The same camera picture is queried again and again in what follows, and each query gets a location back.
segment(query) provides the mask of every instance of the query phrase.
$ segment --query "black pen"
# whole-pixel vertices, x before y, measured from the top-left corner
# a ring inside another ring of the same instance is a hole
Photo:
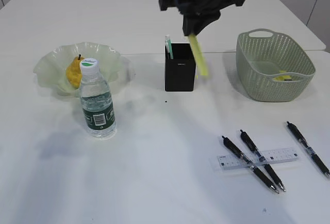
[[[253,143],[253,141],[248,136],[248,134],[246,132],[244,132],[243,130],[241,130],[241,139],[248,146],[250,151],[258,156],[259,162],[262,163],[262,162],[266,161],[266,158],[259,152],[257,146]],[[281,190],[286,192],[281,179],[279,179],[279,177],[277,176],[277,174],[273,170],[273,168],[269,164],[264,164],[263,167],[266,170],[266,172],[269,174],[269,176],[273,179],[274,183],[277,184],[281,188]]]
[[[254,174],[256,174],[256,176],[258,178],[260,178],[264,184],[267,185],[268,188],[270,188],[271,190],[275,191],[276,193],[279,194],[276,186],[273,184],[272,181],[269,180],[269,178],[262,172],[260,171],[260,169],[258,167],[256,167],[252,161],[241,151],[238,149],[237,146],[235,146],[234,143],[232,143],[231,140],[228,139],[228,137],[224,137],[223,138],[223,144],[225,145],[225,147],[227,147],[229,150],[231,150],[240,160],[242,160],[243,162],[245,162],[248,167],[251,169],[251,171],[253,171]]]
[[[305,137],[300,133],[300,131],[298,130],[298,128],[294,124],[292,124],[290,122],[287,122],[287,123],[288,123],[289,130],[292,132],[292,134],[295,136],[295,138],[300,142],[300,144],[304,146],[305,150],[307,151],[307,153],[309,154],[309,156],[311,157],[311,159],[314,161],[314,163],[320,168],[321,172],[324,175],[326,175],[328,178],[330,178],[330,171],[329,171],[329,169],[321,161],[321,159],[318,157],[318,155],[313,150],[313,148],[311,148],[308,145]]]

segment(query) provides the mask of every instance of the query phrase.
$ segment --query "green plastic basket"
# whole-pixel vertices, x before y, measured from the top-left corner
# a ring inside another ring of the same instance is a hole
[[[271,36],[252,37],[251,33],[256,31],[266,31]],[[236,66],[248,95],[264,102],[294,100],[315,74],[313,63],[291,37],[268,29],[255,29],[238,36]],[[278,80],[280,76],[290,81]]]

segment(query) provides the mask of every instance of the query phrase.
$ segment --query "white table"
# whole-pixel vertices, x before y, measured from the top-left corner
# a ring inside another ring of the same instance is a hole
[[[330,54],[308,55],[317,73],[290,103],[249,99],[235,53],[206,54],[212,80],[197,80],[186,93],[164,91],[163,55],[127,56],[136,76],[113,95],[118,133],[109,141],[85,133],[78,99],[37,85],[37,58],[7,55],[0,74],[1,223],[326,223],[330,182],[285,127],[295,123],[330,166]],[[210,160],[229,153],[218,135],[247,151],[239,129],[261,150],[296,148],[299,161],[273,166],[286,193],[273,194],[248,170],[213,171]]]
[[[199,35],[204,52],[236,50],[237,36],[256,28],[283,32],[304,50],[324,50],[321,42],[279,0],[246,0],[221,11],[219,21]],[[36,53],[91,41],[122,54],[164,53],[164,36],[186,41],[177,9],[161,12],[158,0],[11,0],[0,11],[0,51]]]

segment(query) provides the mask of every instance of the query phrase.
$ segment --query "frosted glass bowl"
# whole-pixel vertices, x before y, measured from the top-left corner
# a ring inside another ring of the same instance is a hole
[[[102,44],[82,42],[58,47],[42,57],[33,70],[37,75],[38,84],[41,87],[55,87],[58,93],[77,97],[78,89],[69,83],[65,71],[79,54],[84,58],[97,59],[100,71],[109,83],[116,81],[120,72],[125,70],[122,64],[123,57],[116,50]]]

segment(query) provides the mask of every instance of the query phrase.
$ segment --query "pen tip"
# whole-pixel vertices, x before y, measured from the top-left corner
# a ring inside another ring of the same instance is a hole
[[[285,189],[285,187],[282,183],[278,183],[278,186],[280,187],[281,190],[283,190],[284,192],[287,192],[287,190]]]
[[[275,191],[276,193],[279,194],[279,191],[277,190],[277,188],[276,188],[274,185],[271,185],[270,188],[271,188],[273,191]]]

